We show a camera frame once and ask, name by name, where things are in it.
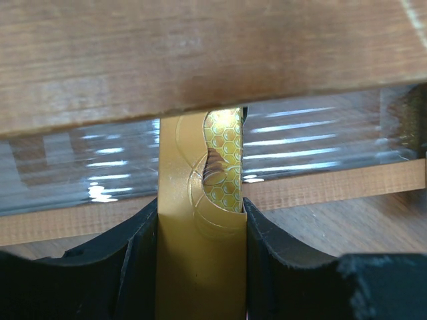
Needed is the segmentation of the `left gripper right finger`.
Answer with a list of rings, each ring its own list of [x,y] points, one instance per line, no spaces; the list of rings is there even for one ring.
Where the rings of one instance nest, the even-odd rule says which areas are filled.
[[[291,236],[244,199],[250,319],[425,319],[426,256],[333,257]]]

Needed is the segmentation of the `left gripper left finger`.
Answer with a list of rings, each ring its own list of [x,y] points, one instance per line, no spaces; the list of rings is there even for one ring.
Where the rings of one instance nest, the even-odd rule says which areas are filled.
[[[2,319],[154,319],[157,200],[60,258],[1,252]]]

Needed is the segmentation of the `gold honeycomb toothpaste box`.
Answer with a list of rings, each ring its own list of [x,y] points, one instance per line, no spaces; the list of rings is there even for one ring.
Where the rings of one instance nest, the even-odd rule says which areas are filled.
[[[157,319],[246,318],[240,107],[162,119]]]

